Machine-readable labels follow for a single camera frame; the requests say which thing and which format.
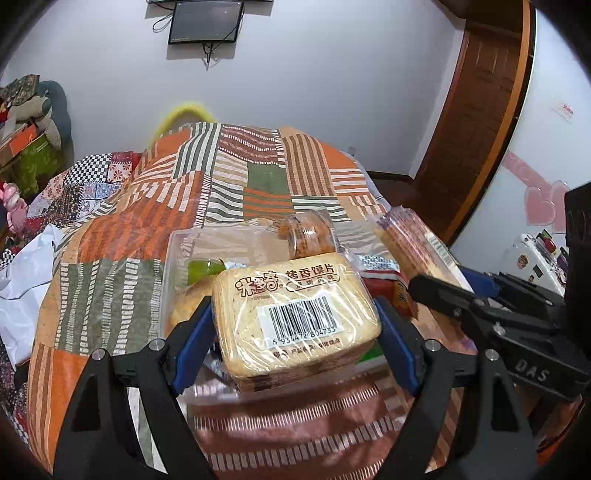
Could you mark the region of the green jelly cup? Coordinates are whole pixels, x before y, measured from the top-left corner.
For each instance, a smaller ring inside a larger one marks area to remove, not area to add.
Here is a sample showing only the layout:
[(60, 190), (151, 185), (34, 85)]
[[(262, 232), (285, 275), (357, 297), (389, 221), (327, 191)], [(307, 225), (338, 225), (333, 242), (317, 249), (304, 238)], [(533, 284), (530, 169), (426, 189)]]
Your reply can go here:
[(187, 285), (194, 285), (225, 270), (221, 259), (194, 259), (187, 264)]

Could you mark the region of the brown wooden door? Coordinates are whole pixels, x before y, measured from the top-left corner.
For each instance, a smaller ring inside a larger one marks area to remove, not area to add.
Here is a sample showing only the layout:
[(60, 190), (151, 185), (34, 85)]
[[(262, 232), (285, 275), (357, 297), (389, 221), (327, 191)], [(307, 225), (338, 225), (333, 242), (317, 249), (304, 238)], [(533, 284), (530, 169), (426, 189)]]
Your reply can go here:
[(527, 1), (447, 1), (464, 21), (452, 82), (415, 178), (415, 210), (452, 244), (494, 176), (523, 100), (531, 67), (533, 13)]

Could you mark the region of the wall mounted black monitor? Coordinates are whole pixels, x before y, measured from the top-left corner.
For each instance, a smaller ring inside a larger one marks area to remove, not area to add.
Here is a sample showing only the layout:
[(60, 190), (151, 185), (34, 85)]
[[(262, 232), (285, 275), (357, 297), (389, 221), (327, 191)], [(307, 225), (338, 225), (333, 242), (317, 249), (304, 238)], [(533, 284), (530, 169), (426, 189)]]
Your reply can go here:
[(235, 43), (245, 6), (242, 1), (181, 1), (172, 14), (168, 44)]

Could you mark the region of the grey stuffed toy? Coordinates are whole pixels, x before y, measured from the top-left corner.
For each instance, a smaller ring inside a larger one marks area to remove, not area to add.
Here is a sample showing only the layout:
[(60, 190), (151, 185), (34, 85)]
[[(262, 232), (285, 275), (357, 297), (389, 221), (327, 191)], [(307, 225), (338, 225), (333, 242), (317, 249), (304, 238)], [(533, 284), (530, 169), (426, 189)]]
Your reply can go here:
[(61, 150), (71, 140), (67, 98), (57, 82), (28, 74), (3, 86), (1, 100), (8, 103), (9, 118), (34, 124), (54, 149)]

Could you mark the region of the long biscuit sleeve pack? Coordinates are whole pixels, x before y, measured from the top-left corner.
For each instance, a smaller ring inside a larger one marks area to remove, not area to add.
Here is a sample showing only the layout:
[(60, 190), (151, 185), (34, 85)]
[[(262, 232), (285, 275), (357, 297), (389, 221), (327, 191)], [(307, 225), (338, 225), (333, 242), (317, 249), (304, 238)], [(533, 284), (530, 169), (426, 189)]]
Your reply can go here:
[(377, 220), (375, 233), (408, 280), (422, 274), (473, 293), (448, 247), (414, 210), (393, 207)]

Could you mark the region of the pink plush toy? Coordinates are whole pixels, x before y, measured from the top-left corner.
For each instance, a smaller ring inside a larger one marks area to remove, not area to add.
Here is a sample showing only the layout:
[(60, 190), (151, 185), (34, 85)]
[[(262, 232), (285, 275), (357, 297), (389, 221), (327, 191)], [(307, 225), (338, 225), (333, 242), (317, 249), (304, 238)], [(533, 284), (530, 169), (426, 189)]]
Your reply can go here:
[(27, 218), (28, 206), (14, 183), (1, 181), (1, 202), (7, 212), (7, 223), (10, 232), (21, 235)]

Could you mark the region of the clear pack fried crackers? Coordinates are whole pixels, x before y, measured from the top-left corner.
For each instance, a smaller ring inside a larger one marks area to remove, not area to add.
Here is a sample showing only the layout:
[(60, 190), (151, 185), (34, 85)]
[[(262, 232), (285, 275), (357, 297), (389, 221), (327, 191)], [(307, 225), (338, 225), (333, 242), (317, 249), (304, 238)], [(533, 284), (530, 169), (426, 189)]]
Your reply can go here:
[(287, 240), (290, 259), (307, 258), (338, 250), (334, 225), (325, 208), (298, 212), (279, 223), (279, 237)]

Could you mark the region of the red snack packet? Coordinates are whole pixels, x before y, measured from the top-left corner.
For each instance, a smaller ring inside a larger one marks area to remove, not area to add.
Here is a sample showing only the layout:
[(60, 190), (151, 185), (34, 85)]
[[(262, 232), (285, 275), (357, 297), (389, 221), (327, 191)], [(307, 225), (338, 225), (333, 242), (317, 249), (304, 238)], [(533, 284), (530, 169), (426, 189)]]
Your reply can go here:
[(356, 255), (355, 265), (370, 295), (386, 297), (403, 317), (418, 316), (417, 304), (408, 294), (408, 280), (396, 260), (380, 255)]

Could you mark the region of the yellow pillow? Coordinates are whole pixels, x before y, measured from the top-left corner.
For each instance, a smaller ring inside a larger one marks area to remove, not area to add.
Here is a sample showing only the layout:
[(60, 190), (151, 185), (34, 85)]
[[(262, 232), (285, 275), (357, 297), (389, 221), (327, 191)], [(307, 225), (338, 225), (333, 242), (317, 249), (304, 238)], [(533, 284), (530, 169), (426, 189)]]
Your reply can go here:
[(150, 139), (150, 145), (153, 145), (164, 133), (171, 130), (178, 124), (180, 120), (189, 119), (198, 122), (215, 123), (216, 120), (200, 103), (184, 102), (177, 107), (174, 107), (160, 122), (156, 131)]

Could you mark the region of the clear plastic storage bin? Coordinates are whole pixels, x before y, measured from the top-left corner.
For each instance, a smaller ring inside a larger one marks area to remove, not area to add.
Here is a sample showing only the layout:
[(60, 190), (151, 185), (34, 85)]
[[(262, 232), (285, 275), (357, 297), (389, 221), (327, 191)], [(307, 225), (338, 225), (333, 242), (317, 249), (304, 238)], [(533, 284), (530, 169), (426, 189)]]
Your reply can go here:
[[(375, 233), (373, 221), (335, 222), (334, 231), (338, 251), (355, 265), (356, 255), (394, 256)], [(165, 254), (159, 306), (160, 335), (167, 336), (168, 318), (175, 297), (187, 285), (187, 264), (194, 259), (221, 259), (226, 268), (263, 265), (290, 258), (287, 240), (280, 239), (279, 228), (267, 219), (245, 224), (202, 229), (176, 230), (171, 233)], [(356, 365), (308, 376), (285, 386), (262, 392), (242, 393), (235, 386), (223, 365), (217, 345), (204, 358), (197, 379), (181, 394), (180, 399), (190, 405), (214, 406), (239, 404), (270, 399), (282, 395), (311, 391), (356, 375), (382, 367), (386, 359), (378, 345), (367, 352)]]

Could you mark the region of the clear pack orange snacks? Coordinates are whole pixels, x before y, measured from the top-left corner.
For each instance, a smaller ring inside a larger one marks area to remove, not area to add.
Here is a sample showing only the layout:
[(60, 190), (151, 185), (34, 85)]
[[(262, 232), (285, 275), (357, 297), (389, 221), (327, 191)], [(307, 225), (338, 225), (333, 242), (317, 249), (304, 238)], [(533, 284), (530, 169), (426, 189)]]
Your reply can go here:
[(206, 277), (176, 295), (168, 318), (168, 332), (171, 332), (177, 324), (189, 320), (202, 299), (211, 296), (215, 279), (215, 276)]

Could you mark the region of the white plastic bag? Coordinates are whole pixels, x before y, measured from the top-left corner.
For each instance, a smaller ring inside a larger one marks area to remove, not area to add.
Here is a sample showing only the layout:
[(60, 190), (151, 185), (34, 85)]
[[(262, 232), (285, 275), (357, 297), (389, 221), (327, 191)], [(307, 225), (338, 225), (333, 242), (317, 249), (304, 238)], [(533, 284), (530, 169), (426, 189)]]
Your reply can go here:
[(1, 339), (16, 369), (32, 353), (41, 303), (53, 277), (62, 231), (49, 224), (1, 271)]

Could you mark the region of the pink heart wall sticker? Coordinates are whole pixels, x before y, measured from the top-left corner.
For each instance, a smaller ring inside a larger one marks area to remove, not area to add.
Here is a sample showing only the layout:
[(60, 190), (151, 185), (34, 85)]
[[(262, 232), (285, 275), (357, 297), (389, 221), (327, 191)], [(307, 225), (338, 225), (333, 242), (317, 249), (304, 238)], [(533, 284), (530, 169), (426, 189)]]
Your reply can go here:
[(562, 181), (546, 181), (527, 162), (507, 151), (502, 165), (526, 187), (524, 209), (530, 226), (549, 226), (554, 234), (566, 233), (565, 195), (568, 185)]

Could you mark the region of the patchwork striped bed quilt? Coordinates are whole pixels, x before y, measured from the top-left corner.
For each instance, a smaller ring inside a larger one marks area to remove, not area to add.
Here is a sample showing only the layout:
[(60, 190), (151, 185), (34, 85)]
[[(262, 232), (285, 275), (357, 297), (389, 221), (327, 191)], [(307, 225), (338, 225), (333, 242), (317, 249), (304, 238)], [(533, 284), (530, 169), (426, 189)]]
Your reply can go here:
[[(293, 128), (198, 122), (140, 157), (88, 156), (52, 181), (63, 194), (92, 181), (120, 189), (66, 224), (42, 302), (27, 382), (29, 441), (53, 469), (68, 404), (89, 355), (134, 353), (160, 332), (169, 237), (176, 230), (329, 211), (332, 224), (392, 208), (348, 155)], [(189, 429), (222, 479), (370, 479), (412, 400), (387, 371), (310, 393), (194, 408)]]

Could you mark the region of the toasted bread slices pack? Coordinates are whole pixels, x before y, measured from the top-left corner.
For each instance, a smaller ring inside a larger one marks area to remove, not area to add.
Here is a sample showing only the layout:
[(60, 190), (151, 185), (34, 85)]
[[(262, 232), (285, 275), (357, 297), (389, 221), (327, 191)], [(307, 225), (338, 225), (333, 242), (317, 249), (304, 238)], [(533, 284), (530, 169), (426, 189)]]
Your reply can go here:
[(382, 332), (359, 271), (339, 253), (225, 270), (212, 312), (223, 365), (242, 392), (355, 364)]

